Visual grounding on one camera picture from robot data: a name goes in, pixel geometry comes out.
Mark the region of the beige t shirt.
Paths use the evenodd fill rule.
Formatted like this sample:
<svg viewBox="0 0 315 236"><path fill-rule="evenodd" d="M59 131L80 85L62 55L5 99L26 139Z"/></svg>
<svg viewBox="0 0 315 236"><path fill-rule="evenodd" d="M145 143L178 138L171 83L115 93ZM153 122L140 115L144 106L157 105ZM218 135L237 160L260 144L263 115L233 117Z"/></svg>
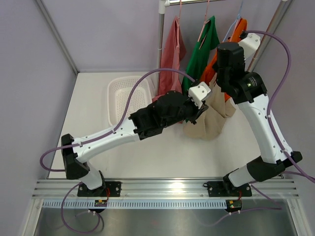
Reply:
<svg viewBox="0 0 315 236"><path fill-rule="evenodd" d="M225 100L221 88L214 82L210 82L212 94L206 100L208 109L197 119L196 124L186 123L183 132L193 139L213 140L222 133L228 118L231 118L236 108L229 100Z"/></svg>

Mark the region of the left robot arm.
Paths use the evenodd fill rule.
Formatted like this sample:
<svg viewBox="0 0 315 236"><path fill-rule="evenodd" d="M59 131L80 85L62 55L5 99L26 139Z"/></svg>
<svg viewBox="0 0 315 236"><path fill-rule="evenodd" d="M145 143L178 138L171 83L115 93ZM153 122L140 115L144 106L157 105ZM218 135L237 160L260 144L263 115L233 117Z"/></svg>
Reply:
<svg viewBox="0 0 315 236"><path fill-rule="evenodd" d="M62 156L66 179L80 180L95 196L106 189L100 171L89 166L90 159L107 150L131 142L138 142L162 133L163 129L188 120L195 124L199 116L208 109L205 100L208 93L189 91L188 95L170 91L147 107L98 133L74 138L65 134L61 138Z"/></svg>

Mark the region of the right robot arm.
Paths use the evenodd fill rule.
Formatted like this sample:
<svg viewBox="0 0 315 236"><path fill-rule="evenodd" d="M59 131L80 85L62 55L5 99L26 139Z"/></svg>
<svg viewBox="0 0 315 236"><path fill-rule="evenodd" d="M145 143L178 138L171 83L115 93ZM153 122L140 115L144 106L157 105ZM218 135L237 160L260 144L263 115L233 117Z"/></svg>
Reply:
<svg viewBox="0 0 315 236"><path fill-rule="evenodd" d="M269 120L275 121L267 110L269 97L259 74L245 70L245 53L236 42L221 43L217 47L217 61L214 65L217 84L229 95L245 115L259 146L260 156L223 177L223 190L234 195L240 187L250 182L263 182L302 160L299 151L293 151L278 141L283 135L277 125L271 128Z"/></svg>

